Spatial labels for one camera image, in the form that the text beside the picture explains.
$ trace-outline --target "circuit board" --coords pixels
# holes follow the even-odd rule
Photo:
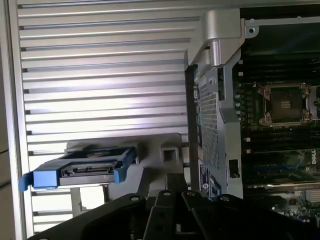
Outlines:
[[[320,227],[320,190],[271,193],[249,199],[291,219]]]
[[[244,188],[320,188],[319,57],[245,56],[233,76]]]

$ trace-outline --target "mesh grille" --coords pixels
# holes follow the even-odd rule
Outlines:
[[[199,96],[203,158],[219,170],[216,94],[208,92],[207,84],[204,84],[199,88]]]

